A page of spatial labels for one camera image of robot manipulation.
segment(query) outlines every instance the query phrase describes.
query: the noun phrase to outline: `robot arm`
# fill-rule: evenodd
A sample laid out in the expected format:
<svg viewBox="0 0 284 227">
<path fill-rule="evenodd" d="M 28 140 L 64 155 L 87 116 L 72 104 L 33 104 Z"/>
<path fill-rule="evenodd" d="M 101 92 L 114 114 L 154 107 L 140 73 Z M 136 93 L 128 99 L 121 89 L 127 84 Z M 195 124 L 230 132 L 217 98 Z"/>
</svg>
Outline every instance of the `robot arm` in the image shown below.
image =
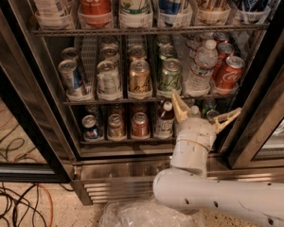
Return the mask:
<svg viewBox="0 0 284 227">
<path fill-rule="evenodd" d="M 174 104 L 176 111 L 179 98 Z M 227 122 L 214 126 L 204 119 L 176 113 L 182 122 L 171 168 L 155 177 L 154 196 L 160 203 L 181 212 L 214 209 L 260 226 L 284 227 L 284 183 L 212 181 L 206 178 L 206 158 L 216 134 L 239 113 L 240 110 L 235 110 L 218 116 L 216 121 L 226 119 Z"/>
</svg>

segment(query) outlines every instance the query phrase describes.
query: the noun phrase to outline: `bottle label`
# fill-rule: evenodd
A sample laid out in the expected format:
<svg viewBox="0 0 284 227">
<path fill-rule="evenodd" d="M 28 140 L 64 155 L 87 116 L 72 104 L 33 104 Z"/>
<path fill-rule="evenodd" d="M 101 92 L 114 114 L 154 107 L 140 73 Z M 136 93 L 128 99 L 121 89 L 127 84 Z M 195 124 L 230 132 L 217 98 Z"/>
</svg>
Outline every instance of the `bottle label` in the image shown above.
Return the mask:
<svg viewBox="0 0 284 227">
<path fill-rule="evenodd" d="M 155 125 L 155 133 L 159 136 L 169 136 L 172 132 L 173 118 L 169 120 L 164 120 L 157 118 Z"/>
</svg>

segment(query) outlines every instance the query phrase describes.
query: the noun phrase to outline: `water bottle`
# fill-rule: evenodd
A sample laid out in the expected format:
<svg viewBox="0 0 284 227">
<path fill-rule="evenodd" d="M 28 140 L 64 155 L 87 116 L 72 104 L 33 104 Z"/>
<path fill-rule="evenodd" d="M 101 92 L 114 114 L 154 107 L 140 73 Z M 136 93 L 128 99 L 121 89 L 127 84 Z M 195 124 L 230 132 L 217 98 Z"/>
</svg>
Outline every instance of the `water bottle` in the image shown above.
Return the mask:
<svg viewBox="0 0 284 227">
<path fill-rule="evenodd" d="M 209 81 L 218 61 L 216 45 L 214 40 L 207 40 L 192 59 L 187 79 L 189 91 L 209 91 Z"/>
<path fill-rule="evenodd" d="M 170 101 L 165 101 L 163 106 L 157 111 L 155 134 L 159 138 L 171 137 L 173 121 L 174 111 L 172 103 Z"/>
</svg>

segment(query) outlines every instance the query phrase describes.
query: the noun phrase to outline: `bottle cap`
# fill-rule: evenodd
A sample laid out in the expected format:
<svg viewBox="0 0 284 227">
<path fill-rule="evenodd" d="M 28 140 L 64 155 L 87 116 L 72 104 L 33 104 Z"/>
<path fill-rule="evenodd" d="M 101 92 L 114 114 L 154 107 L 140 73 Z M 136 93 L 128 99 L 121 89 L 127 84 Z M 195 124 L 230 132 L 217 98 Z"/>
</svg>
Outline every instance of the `bottle cap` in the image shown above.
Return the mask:
<svg viewBox="0 0 284 227">
<path fill-rule="evenodd" d="M 199 114 L 200 113 L 199 107 L 196 106 L 196 105 L 191 106 L 190 110 L 191 110 L 192 114 Z"/>
<path fill-rule="evenodd" d="M 172 110 L 172 103 L 169 102 L 169 101 L 166 101 L 166 102 L 163 104 L 163 109 L 164 109 L 165 111 L 170 111 L 170 110 Z"/>
<path fill-rule="evenodd" d="M 208 40 L 205 42 L 205 46 L 208 49 L 214 49 L 216 48 L 217 43 L 214 40 Z"/>
</svg>

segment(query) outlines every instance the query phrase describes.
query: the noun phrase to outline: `blue can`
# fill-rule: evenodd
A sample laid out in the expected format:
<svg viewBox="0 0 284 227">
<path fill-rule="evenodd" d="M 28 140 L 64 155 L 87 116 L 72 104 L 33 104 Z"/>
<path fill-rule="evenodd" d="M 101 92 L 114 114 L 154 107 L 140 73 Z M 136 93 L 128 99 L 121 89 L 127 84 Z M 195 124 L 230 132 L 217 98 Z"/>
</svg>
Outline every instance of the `blue can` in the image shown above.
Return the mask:
<svg viewBox="0 0 284 227">
<path fill-rule="evenodd" d="M 82 126 L 84 127 L 84 139 L 98 139 L 102 136 L 98 121 L 93 115 L 86 115 L 82 119 Z"/>
</svg>

